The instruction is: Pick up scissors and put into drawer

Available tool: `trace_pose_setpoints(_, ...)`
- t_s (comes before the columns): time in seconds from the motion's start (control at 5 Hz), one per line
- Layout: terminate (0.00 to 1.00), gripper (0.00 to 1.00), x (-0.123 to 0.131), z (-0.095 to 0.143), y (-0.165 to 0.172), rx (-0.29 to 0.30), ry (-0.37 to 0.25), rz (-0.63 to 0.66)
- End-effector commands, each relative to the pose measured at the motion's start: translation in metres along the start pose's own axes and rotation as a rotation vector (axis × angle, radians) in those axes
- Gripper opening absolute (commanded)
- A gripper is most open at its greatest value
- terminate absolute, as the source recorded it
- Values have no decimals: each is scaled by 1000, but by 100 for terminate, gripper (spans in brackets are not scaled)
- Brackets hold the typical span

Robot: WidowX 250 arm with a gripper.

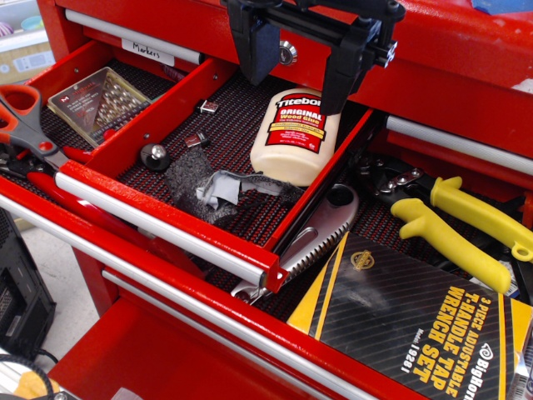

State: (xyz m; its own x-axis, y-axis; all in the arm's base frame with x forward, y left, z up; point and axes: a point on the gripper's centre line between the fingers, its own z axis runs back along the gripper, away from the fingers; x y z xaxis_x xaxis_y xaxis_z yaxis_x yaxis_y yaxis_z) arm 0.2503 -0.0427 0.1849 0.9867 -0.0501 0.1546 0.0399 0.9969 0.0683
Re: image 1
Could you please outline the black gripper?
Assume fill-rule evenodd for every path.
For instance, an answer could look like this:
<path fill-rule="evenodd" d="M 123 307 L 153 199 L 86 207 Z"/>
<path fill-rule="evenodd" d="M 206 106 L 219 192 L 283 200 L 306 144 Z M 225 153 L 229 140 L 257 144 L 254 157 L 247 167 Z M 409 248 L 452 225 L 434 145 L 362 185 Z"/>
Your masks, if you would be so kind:
<path fill-rule="evenodd" d="M 240 69 L 261 83 L 278 64 L 281 31 L 330 46 L 321 113 L 339 114 L 366 73 L 394 59 L 395 25 L 406 16 L 398 1 L 223 1 Z"/>

